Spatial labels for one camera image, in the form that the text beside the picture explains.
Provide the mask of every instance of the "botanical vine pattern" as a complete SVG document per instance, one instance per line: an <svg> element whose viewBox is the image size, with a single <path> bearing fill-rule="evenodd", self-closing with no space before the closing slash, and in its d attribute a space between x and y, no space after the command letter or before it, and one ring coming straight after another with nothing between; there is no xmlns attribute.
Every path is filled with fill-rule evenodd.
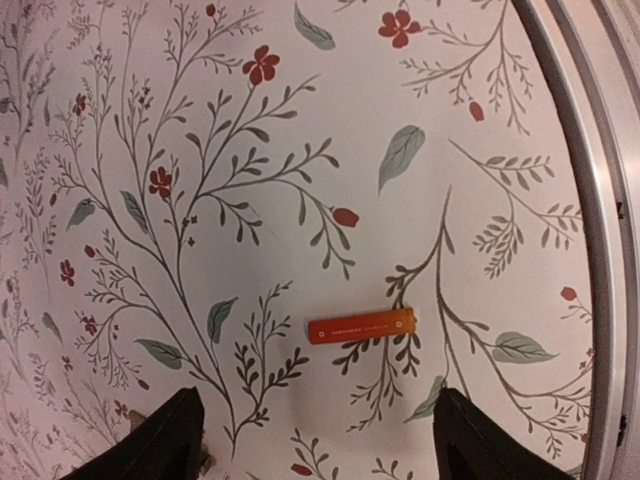
<svg viewBox="0 0 640 480"><path fill-rule="evenodd" d="M314 477L319 480L338 480L341 478L339 467L334 466L330 468L321 465L323 462L326 463L331 460L331 458L326 452L320 453L321 450L318 448L320 440L318 438L313 438L309 442L302 437L300 430L296 428L294 430L294 436L291 437L290 440L295 445L294 452L298 457L297 461L300 462L291 465L292 472L301 477ZM413 480L414 478L413 471L400 474L398 470L398 460L393 460L388 466L385 466L380 458L376 458L375 464L376 466L371 470L373 478L383 478L386 480Z"/></svg>
<svg viewBox="0 0 640 480"><path fill-rule="evenodd" d="M45 216L44 202L44 176L49 167L49 157L41 147L33 164L25 165L26 205L16 202L16 216L20 219L19 233L24 236L24 257L22 264L28 268L31 264L39 264L42 268L47 287L49 285L49 273L47 271L46 257L53 253L56 232L55 214ZM49 207L55 204L55 198L49 201Z"/></svg>
<svg viewBox="0 0 640 480"><path fill-rule="evenodd" d="M52 62L52 43L57 34L53 30L49 39L37 47L28 49L34 28L50 20L56 11L53 0L17 0L5 11L0 32L2 59L0 60L0 85L6 95L0 98L0 114L10 115L15 131L9 136L14 156L14 173L20 167L20 154L25 138L32 132L36 108L55 72Z"/></svg>
<svg viewBox="0 0 640 480"><path fill-rule="evenodd" d="M336 11L359 3L358 0L337 1L342 5ZM453 105L468 102L473 118L476 121L482 121L484 120L481 105L483 102L479 103L475 100L480 96L480 91L479 87L472 85L472 82L477 83L477 78L486 76L488 106L495 113L506 109L507 127L515 128L520 134L530 135L523 116L527 113L525 101L533 98L533 82L530 67L526 65L522 55L509 46L505 35L505 20L510 2L506 0L502 2L473 1L480 6L480 10L491 11L491 14L497 18L486 39L482 41L471 40L466 33L456 32L448 22L445 25L439 25L433 19L427 22L418 21L410 13L409 3L409 0L400 0L395 12L388 11L382 15L382 26L378 28L378 34L384 38L391 38L393 48L402 49L409 45L410 38L422 34L439 40L442 45L452 47L455 53L459 51L464 53L462 60L452 63L450 60L445 63L444 60L423 60L414 57L401 60L400 64L417 77L405 82L404 86L411 88L420 97L429 93L429 89L434 84L449 81L451 87L448 93L453 96ZM437 0L436 5L439 7L441 4L441 0ZM498 55L494 66L487 72L479 73L478 63L486 57L495 57L496 48Z"/></svg>
<svg viewBox="0 0 640 480"><path fill-rule="evenodd" d="M128 42L122 79L118 79L114 73L111 50L101 41L102 18L106 9L112 7L113 2L102 3L100 20L95 24L90 23L89 18L76 17L74 20L78 36L70 45L71 48L81 42L89 42L94 29L98 43L91 48L92 56L83 61L91 75L82 78L82 89L75 99L53 115L58 126L53 130L51 138L67 151L66 155L56 154L55 157L59 169L59 175L53 178L55 195L73 195L75 192L79 198L69 216L67 231L86 228L85 221L88 222L87 219L96 212L102 212L112 222L124 245L150 255L157 262L182 304L193 332L200 340L204 358L210 365L207 367L199 355L184 347L181 333L168 321L157 299L139 277L135 266L122 260L121 247L110 229L104 231L103 245L87 245L84 248L85 254L96 264L92 268L96 286L87 292L87 296L96 304L113 305L116 308L103 320L96 320L95 314L76 312L85 333L78 337L75 344L88 355L93 370L101 371L110 385L126 388L135 381L142 388L148 388L140 378L140 365L132 363L119 353L117 321L123 312L132 309L155 317L172 338L172 343L156 339L138 339L136 343L171 369L180 370L186 364L190 375L210 384L223 397L230 417L225 432L232 443L233 455L242 429L249 425L263 426L269 421L268 408L264 405L267 392L274 387L285 387L289 381L300 376L299 368L308 359L296 348L284 366L269 372L267 344L271 345L277 337L284 336L289 327L288 319L273 328L269 326L272 312L267 307L281 292L289 289L290 283L277 285L266 297L259 299L261 320L255 320L255 323L252 321L247 327L253 337L251 346L237 344L236 357L241 363L238 370L241 373L238 374L244 382L243 391L255 403L253 411L246 417L238 417L216 353L222 322L230 315L235 299L223 300L211 308L205 337L203 322L195 317L184 287L183 258L188 254L187 247L197 245L196 225L203 217L202 209L211 208L211 203L205 203L213 201L218 207L220 227L235 223L237 242L249 238L257 246L260 244L263 220L250 202L231 201L227 193L266 186L290 189L299 198L299 225L316 222L315 226L311 226L314 233L310 245L324 249L322 268L327 269L331 264L337 263L347 280L355 261L345 253L351 248L345 229L353 228L358 216L348 208L327 205L310 189L313 182L309 170L311 167L324 162L330 167L339 168L338 160L330 154L331 138L326 138L317 146L304 143L302 153L292 151L283 159L272 159L260 154L261 145L271 140L265 129L269 123L265 121L288 121L296 118L298 112L294 102L298 96L316 91L313 84L316 77L312 77L297 87L286 86L278 100L265 95L255 105L261 85L274 81L280 57L271 53L270 48L265 45L256 49L252 60L242 62L217 50L216 40L235 34L251 35L259 32L260 26L255 21L260 12L248 7L232 16L223 7L206 8L204 12L198 12L183 3L173 5L175 29L167 32L164 52L167 62L174 68L174 77L159 120L155 127L150 127L145 143L145 124L151 118L149 110L156 102L160 102L156 99L160 93L154 92L150 79L140 80L133 72L129 76L128 71L131 68L129 59L136 32L147 13L148 4L142 3L137 11L125 8L122 12L123 31ZM198 34L198 25L204 19L212 22L211 26L205 34ZM85 22L87 28L79 27L82 22ZM240 99L227 94L222 88L219 89L217 95L206 103L206 110L211 116L208 133L188 130L185 133L185 139L193 145L194 155L199 158L200 163L199 178L195 188L192 188L181 181L183 160L160 144L163 142L162 132L168 125L188 125L187 115L195 109L194 102L187 95L178 98L177 91L186 72L197 65L210 67L216 74L225 71L234 75L242 67L240 75L246 76L248 88L244 98ZM111 100L116 88L121 92L120 105ZM112 123L108 125L107 119L112 119ZM103 135L109 127L115 128L129 154L135 177L134 191L122 190L119 194L114 194L105 181L103 165L108 153L103 147ZM83 145L83 139L87 135L92 136L91 142L95 144L91 153L86 152ZM230 145L239 136L253 138L257 142L242 158L232 153L233 151L229 152ZM87 155L94 159L94 166L86 166ZM230 167L226 179L218 173L223 159L227 162L227 168ZM87 169L90 169L92 179L84 173ZM134 228L129 226L131 222L116 215L116 202L124 204L135 224ZM163 205L165 214L161 218L154 218L151 206L158 202ZM173 252L159 241L161 232L163 236L167 232L173 234ZM76 285L77 268L69 260L63 260L60 264L60 278L68 287ZM254 370L254 366L259 366L258 370Z"/></svg>
<svg viewBox="0 0 640 480"><path fill-rule="evenodd" d="M557 149L546 154L527 141L516 152L496 144L485 157L474 153L473 132L435 140L420 115L386 110L387 150L371 158L360 154L376 140L360 136L368 119L354 112L360 123L349 120L345 128L316 110L340 98L342 79L336 83L325 70L350 48L331 11L343 12L344 20L359 7L378 9L363 23L367 42L400 62L368 67L371 75L397 70L398 90L382 92L381 105L403 91L409 102L423 104L428 99L412 99L412 91L423 97L444 89L454 106L468 105L463 114L472 127L493 110L524 141L535 131L535 119L527 118L533 75L508 33L509 2L472 0L465 8L487 28L464 33L435 15L445 10L443 0L384 7L376 0L324 7L290 0L286 9L249 3L13 0L2 13L0 476L58 479L96 457L128 431L129 408L138 408L127 405L128 395L153 397L164 376L197 385L215 403L216 424L207 434L227 443L223 461L239 457L260 429L286 420L281 402L305 388L312 367L320 366L304 346L304 319L288 308L308 293L305 282L351 288L362 281L366 264L375 261L360 243L374 242L376 231L367 230L377 221L372 212L417 208L397 203L401 177L418 173L424 162L441 162L431 158L439 141L449 149L451 168L475 175L478 190L495 201L481 213L484 228L456 238L449 205L462 189L454 184L428 240L433 243L416 242L424 251L408 252L380 282L389 308L411 306L408 299L419 294L437 307L435 319L420 318L414 334L337 347L328 373L355 378L365 362L376 372L354 382L349 401L357 414L345 425L351 432L345 438L373 432L374 424L389 421L390 409L412 412L405 423L430 417L446 385L473 397L467 379L478 363L528 431L544 436L550 460L566 457L569 441L586 443L593 348L585 345L577 364L564 366L566 381L521 387L512 368L558 368L564 352L536 340L533 327L498 331L483 312L467 318L446 287L456 275L447 262L460 257L463 245L486 258L486 281L496 288L522 268L525 251L580 247L577 202L534 200L561 178ZM275 8L286 15L274 29L268 20ZM160 18L169 21L155 24ZM161 27L160 34L146 38L150 27ZM274 30L290 37L283 43ZM295 57L289 42L299 50ZM422 46L429 58L419 53ZM141 52L157 55L158 70L142 66ZM345 80L347 73L341 73ZM372 170L374 182L365 184ZM361 185L352 192L354 180ZM288 237L283 225L296 233ZM286 244L290 238L302 238L310 261L305 278L286 270L266 284L220 294L218 279L236 272L216 268L207 273L215 282L194 288L202 283L194 261L224 256L218 239L269 258L274 239ZM291 259L279 252L276 260ZM588 294L572 285L559 289L566 311L558 321L589 329ZM419 355L422 329L433 320L439 327L428 325L430 334L443 338L442 351L433 352L444 362L442 371ZM459 345L460 338L466 342ZM419 383L412 378L419 376L428 382L423 398L412 396ZM25 396L33 402L24 403ZM292 463L284 465L290 470L279 474L344 478L347 459L325 448L323 434L298 425L290 438ZM364 473L383 480L413 480L424 467L375 456L370 464Z"/></svg>
<svg viewBox="0 0 640 480"><path fill-rule="evenodd" d="M455 255L455 246L449 234L446 224L447 208L449 204L449 195L445 201L440 221L440 228L435 243L425 260L415 267L406 267L403 265L396 266L396 274L387 277L389 284L388 296L394 296L395 308L405 307L404 296L407 289L412 285L415 279L432 270L435 275L436 301L440 317L440 326L444 336L444 358L446 360L446 371L443 375L437 376L433 382L433 387L428 398L421 403L413 415L408 420L429 417L433 414L435 402L441 388L447 384L450 376L456 376L460 385L467 396L471 396L471 392L467 387L465 376L463 373L461 362L459 361L459 353L451 341L450 329L458 328L462 330L469 340L469 348L473 355L480 352L493 368L500 384L504 389L504 393L510 399L513 406L527 420L529 433L535 428L543 430L547 435L546 451L551 459L556 459L562 453L563 441L565 438L586 441L586 427L590 409L590 375L593 368L593 349L586 350L586 358L580 364L579 372L564 385L545 392L526 393L514 386L508 380L502 370L502 364L530 364L537 362L552 361L556 355L548 353L533 338L518 332L504 332L496 337L496 340L486 340L485 335L491 331L491 327L477 319L463 320L455 313L451 306L450 300L446 298L446 292L442 289L442 258L444 255ZM566 287L561 292L562 298L569 305L569 313L563 318L570 318L579 315L583 319L590 321L591 313L579 301L575 290ZM395 337L393 341L383 340L382 350L382 373L380 378L371 386L358 386L358 390L352 394L353 401L356 403L363 398L369 402L370 408L374 411L375 417L369 417L360 421L357 426L362 429L364 426L370 425L373 420L382 419L381 403L388 399L389 406L393 404L394 399L401 395L397 386L398 370L395 362L400 362L405 358L407 367L411 365L410 346L413 342L412 336ZM398 349L395 357L390 354L389 348L392 344L406 345ZM351 345L344 345L343 348L349 350L349 354L341 357L334 363L343 364L343 373L348 371L347 366L350 363L358 361L360 352L366 352L369 348L367 342L360 342ZM532 411L532 402L535 400L547 400L555 409L552 416L536 416Z"/></svg>

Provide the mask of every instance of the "small red bud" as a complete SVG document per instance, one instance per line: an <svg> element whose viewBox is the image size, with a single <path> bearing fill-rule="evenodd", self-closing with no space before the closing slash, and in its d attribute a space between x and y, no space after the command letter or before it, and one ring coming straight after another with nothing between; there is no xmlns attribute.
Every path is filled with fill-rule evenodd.
<svg viewBox="0 0 640 480"><path fill-rule="evenodd" d="M336 208L332 214L335 222L343 227L353 228L360 220L360 217L348 208Z"/></svg>
<svg viewBox="0 0 640 480"><path fill-rule="evenodd" d="M309 467L305 467L304 465L300 465L299 463L294 463L293 465L291 465L291 470L293 470L298 475L302 475L303 477L310 477L313 474Z"/></svg>
<svg viewBox="0 0 640 480"><path fill-rule="evenodd" d="M560 292L560 296L567 302L573 302L576 298L578 298L576 291L571 287L564 287L562 289L562 292Z"/></svg>
<svg viewBox="0 0 640 480"><path fill-rule="evenodd" d="M471 116L476 122L481 122L484 120L484 112L482 111L482 107L478 102L471 102L469 104L469 112L471 112Z"/></svg>

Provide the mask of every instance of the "red flower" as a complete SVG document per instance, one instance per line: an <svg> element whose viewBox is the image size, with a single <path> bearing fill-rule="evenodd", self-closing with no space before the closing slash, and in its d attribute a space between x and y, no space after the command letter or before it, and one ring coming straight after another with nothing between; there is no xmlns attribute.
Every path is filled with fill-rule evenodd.
<svg viewBox="0 0 640 480"><path fill-rule="evenodd" d="M69 359L69 357L65 357L63 355L60 358L62 358L62 366L64 367L65 372L68 372L69 370L73 370L73 365L71 365L71 360Z"/></svg>
<svg viewBox="0 0 640 480"><path fill-rule="evenodd" d="M378 33L387 38L393 37L391 44L394 48L402 48L409 45L408 33L418 33L421 29L418 22L412 22L409 12L406 10L398 10L395 14L387 12L382 15L382 27L378 29Z"/></svg>
<svg viewBox="0 0 640 480"><path fill-rule="evenodd" d="M251 60L242 66L242 72L249 75L249 81L254 87L257 87L264 80L269 82L276 76L276 65L280 63L280 57L277 55L268 55L269 47L261 46L255 52L255 61Z"/></svg>
<svg viewBox="0 0 640 480"><path fill-rule="evenodd" d="M80 115L82 115L82 112L84 112L85 108L87 108L87 96L79 93L78 95L76 95L76 104L72 108L73 113L75 113L79 117Z"/></svg>
<svg viewBox="0 0 640 480"><path fill-rule="evenodd" d="M73 276L76 274L76 271L69 263L69 260L60 262L60 271L60 279L63 282L67 282L67 285L69 285L70 287L73 287L75 285Z"/></svg>
<svg viewBox="0 0 640 480"><path fill-rule="evenodd" d="M153 170L149 175L151 185L149 185L149 192L160 195L160 198L167 199L171 195L171 174L167 173L164 167L159 167L158 170Z"/></svg>
<svg viewBox="0 0 640 480"><path fill-rule="evenodd" d="M296 472L298 475L302 475L303 477L310 477L313 474L309 467L305 467L304 465L300 465L299 463L294 463L293 465L291 465L291 470Z"/></svg>
<svg viewBox="0 0 640 480"><path fill-rule="evenodd" d="M124 403L120 403L117 400L114 400L113 403L116 404L116 415L118 415L119 417L122 416L124 418L129 418L129 409Z"/></svg>
<svg viewBox="0 0 640 480"><path fill-rule="evenodd" d="M89 318L82 317L82 320L80 320L80 323L84 323L85 331L87 331L89 335L91 335L92 337L98 331L98 327L96 326L96 319L93 317L89 317Z"/></svg>
<svg viewBox="0 0 640 480"><path fill-rule="evenodd" d="M576 291L571 287L564 287L562 289L562 292L560 292L560 296L567 302L573 302L576 298L578 298Z"/></svg>
<svg viewBox="0 0 640 480"><path fill-rule="evenodd" d="M331 213L335 222L343 227L353 228L360 220L360 217L348 208L336 208Z"/></svg>
<svg viewBox="0 0 640 480"><path fill-rule="evenodd" d="M476 122L481 122L484 120L484 112L482 111L482 107L478 102L471 102L469 104L469 112Z"/></svg>

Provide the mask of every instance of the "metal door frame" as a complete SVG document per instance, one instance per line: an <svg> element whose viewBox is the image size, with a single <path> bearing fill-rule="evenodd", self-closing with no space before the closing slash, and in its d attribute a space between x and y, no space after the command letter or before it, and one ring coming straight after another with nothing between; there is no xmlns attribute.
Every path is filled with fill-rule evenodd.
<svg viewBox="0 0 640 480"><path fill-rule="evenodd" d="M512 3L554 98L584 216L596 353L583 478L637 478L640 466L632 462L634 450L640 450L635 419L640 364L637 78L624 65L629 52L621 49L607 0Z"/></svg>

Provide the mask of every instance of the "green leaf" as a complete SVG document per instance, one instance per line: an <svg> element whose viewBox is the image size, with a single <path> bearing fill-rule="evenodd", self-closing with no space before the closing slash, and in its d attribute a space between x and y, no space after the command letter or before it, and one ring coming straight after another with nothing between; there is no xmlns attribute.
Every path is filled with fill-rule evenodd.
<svg viewBox="0 0 640 480"><path fill-rule="evenodd" d="M571 475L574 478L580 478L580 476L582 475L582 464L573 467L571 470L566 470L564 473L566 473L567 475Z"/></svg>
<svg viewBox="0 0 640 480"><path fill-rule="evenodd" d="M425 141L425 134L414 125L407 125L396 132L391 139L387 153L380 164L378 194L389 180L404 173Z"/></svg>
<svg viewBox="0 0 640 480"><path fill-rule="evenodd" d="M436 407L440 391L446 387L447 381L442 375L438 375L433 380L433 385L431 386L431 391L429 392L427 399L416 407L413 414L407 418L404 423L410 422L411 420L417 420L419 418L427 418L433 415L433 410Z"/></svg>
<svg viewBox="0 0 640 480"><path fill-rule="evenodd" d="M22 81L27 81L27 75L29 74L29 69L31 68L31 64L33 63L33 59L36 58L36 52L32 52L31 55L27 58L27 61L24 64L22 69Z"/></svg>
<svg viewBox="0 0 640 480"><path fill-rule="evenodd" d="M202 148L202 146L200 145L200 139L195 133L189 132L185 135L185 137L187 137L187 140L193 142L196 145L196 147L198 147L198 150Z"/></svg>
<svg viewBox="0 0 640 480"><path fill-rule="evenodd" d="M125 207L127 207L127 212L129 212L129 215L131 215L136 223L140 225L140 229L144 233L149 233L147 221L144 218L144 214L142 213L142 209L140 208L136 197L125 190L120 190L120 193L122 194L122 198L124 198L124 205Z"/></svg>
<svg viewBox="0 0 640 480"><path fill-rule="evenodd" d="M9 179L7 178L7 172L4 169L4 160L0 158L0 185L5 187L9 186Z"/></svg>
<svg viewBox="0 0 640 480"><path fill-rule="evenodd" d="M518 332L500 334L491 355L496 362L518 364L546 362L557 357L547 353L533 338Z"/></svg>
<svg viewBox="0 0 640 480"><path fill-rule="evenodd" d="M67 223L67 230L69 230L72 225L80 225L88 216L93 215L95 211L96 206L90 198L80 200Z"/></svg>
<svg viewBox="0 0 640 480"><path fill-rule="evenodd" d="M60 335L60 330L58 329L56 323L53 321L53 318L51 317L49 312L44 312L42 314L42 324L45 326L45 328L51 330L53 334L58 337L60 343L62 343L62 335Z"/></svg>
<svg viewBox="0 0 640 480"><path fill-rule="evenodd" d="M231 300L218 302L209 310L209 316L207 317L207 334L213 343L220 343L222 323L231 313L231 307L233 307L233 304L236 303L237 300L238 297L234 297Z"/></svg>
<svg viewBox="0 0 640 480"><path fill-rule="evenodd" d="M324 28L320 28L319 26L311 23L307 17L302 14L297 2L293 12L293 21L295 23L296 30L300 32L300 35L309 40L320 50L326 51L336 48L336 44L333 41L331 34Z"/></svg>
<svg viewBox="0 0 640 480"><path fill-rule="evenodd" d="M180 368L182 368L182 355L180 355L180 350L176 347L157 340L146 340L142 338L136 340L135 343L142 345L153 358L171 370L180 370Z"/></svg>
<svg viewBox="0 0 640 480"><path fill-rule="evenodd" d="M260 139L260 141L262 141L264 143L269 143L269 140L271 140L271 138L269 137L269 134L267 132L265 132L264 130L261 130L260 128L247 127L247 128L245 128L245 130L253 133L256 137L258 137Z"/></svg>
<svg viewBox="0 0 640 480"><path fill-rule="evenodd" d="M49 113L49 97L44 101L44 109L42 110L42 116L44 117L44 126L48 127L51 123L51 114Z"/></svg>
<svg viewBox="0 0 640 480"><path fill-rule="evenodd" d="M304 196L300 193L300 211L298 212L298 225L303 225L307 218L307 205L304 201Z"/></svg>

